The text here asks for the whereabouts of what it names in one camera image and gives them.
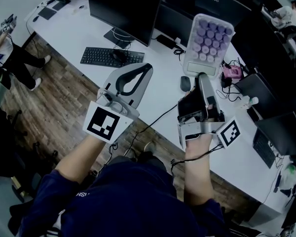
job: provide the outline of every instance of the white bottle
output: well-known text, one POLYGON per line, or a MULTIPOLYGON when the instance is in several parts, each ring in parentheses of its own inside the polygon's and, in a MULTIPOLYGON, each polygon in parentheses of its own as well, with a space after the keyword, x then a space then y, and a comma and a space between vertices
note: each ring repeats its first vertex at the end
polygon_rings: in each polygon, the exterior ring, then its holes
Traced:
POLYGON ((236 108, 237 109, 243 109, 247 110, 249 109, 252 105, 255 105, 259 102, 259 99, 257 97, 250 98, 249 96, 244 96, 240 101, 236 103, 236 108))

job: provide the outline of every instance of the white shirt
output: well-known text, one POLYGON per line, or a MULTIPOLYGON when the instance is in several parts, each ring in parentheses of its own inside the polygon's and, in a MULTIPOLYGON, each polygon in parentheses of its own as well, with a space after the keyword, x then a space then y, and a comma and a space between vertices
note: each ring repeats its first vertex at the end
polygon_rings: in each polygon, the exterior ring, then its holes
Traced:
POLYGON ((12 51, 13 51, 12 41, 8 37, 6 37, 2 46, 0 47, 0 54, 3 54, 3 57, 0 60, 2 64, 4 64, 8 60, 12 51))
POLYGON ((271 22, 273 26, 277 29, 282 29, 288 26, 296 26, 296 10, 289 6, 284 6, 275 10, 277 14, 281 16, 282 19, 272 18, 271 22))

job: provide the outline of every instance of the white sneaker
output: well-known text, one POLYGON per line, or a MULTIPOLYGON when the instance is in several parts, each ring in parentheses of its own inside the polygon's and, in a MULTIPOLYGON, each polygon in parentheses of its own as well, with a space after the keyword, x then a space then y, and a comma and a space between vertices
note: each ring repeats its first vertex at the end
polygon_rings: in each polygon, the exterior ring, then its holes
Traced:
POLYGON ((31 91, 35 90, 40 85, 40 83, 41 83, 41 78, 37 78, 35 80, 35 87, 33 89, 31 89, 31 91))
POLYGON ((45 63, 44 63, 44 66, 50 61, 50 59, 51 59, 51 56, 50 55, 47 55, 45 58, 45 63))

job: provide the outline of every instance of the person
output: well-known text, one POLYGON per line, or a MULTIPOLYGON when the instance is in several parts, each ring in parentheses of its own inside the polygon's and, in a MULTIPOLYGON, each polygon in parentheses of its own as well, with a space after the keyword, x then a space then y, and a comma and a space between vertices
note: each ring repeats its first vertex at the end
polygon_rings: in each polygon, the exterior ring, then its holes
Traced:
POLYGON ((10 23, 7 31, 4 33, 0 31, 0 56, 2 56, 0 67, 14 74, 22 84, 33 91, 40 85, 41 78, 34 80, 25 64, 43 68, 50 61, 51 56, 47 55, 45 58, 38 59, 14 44, 9 34, 12 33, 15 27, 16 19, 10 23))
MULTIPOLYGON (((211 134, 187 141, 185 159, 208 152, 211 141, 211 134)), ((79 191, 104 146, 88 135, 43 177, 19 236, 228 235, 213 199, 208 155, 185 163, 184 202, 177 199, 172 176, 154 156, 153 142, 137 160, 133 150, 127 151, 128 157, 115 157, 87 190, 79 191)))
POLYGON ((281 30, 288 26, 296 26, 296 0, 292 1, 292 6, 284 6, 271 13, 272 25, 281 30))

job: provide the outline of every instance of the monitor stand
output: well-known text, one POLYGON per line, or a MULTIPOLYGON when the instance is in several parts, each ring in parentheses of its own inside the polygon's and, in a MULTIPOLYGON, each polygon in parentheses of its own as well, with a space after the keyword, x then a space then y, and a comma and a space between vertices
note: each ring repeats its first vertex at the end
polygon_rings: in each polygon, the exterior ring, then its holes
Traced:
POLYGON ((63 7, 65 7, 68 3, 70 3, 70 0, 66 0, 66 2, 58 2, 53 9, 58 11, 60 9, 62 9, 63 7))
POLYGON ((111 30, 109 30, 104 35, 104 38, 112 41, 114 44, 118 45, 122 49, 125 49, 130 44, 130 42, 135 40, 133 37, 128 37, 127 34, 116 28, 112 28, 111 30))

